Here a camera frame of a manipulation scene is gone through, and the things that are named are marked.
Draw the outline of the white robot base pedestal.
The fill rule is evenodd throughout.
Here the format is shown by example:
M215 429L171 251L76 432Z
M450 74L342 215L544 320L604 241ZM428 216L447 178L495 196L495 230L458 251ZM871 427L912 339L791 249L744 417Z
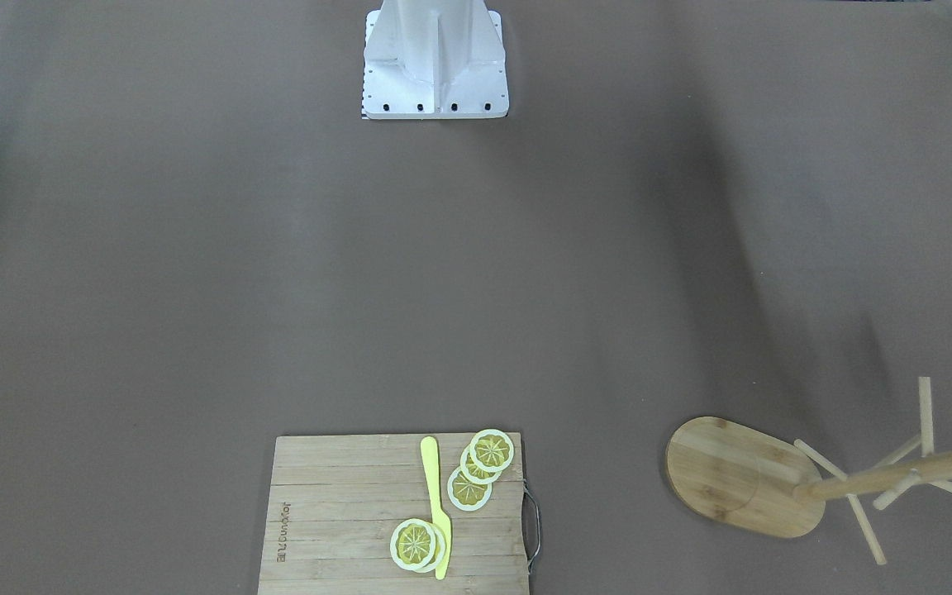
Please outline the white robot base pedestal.
M503 118L502 16L483 1L384 1L364 26L360 114L370 120Z

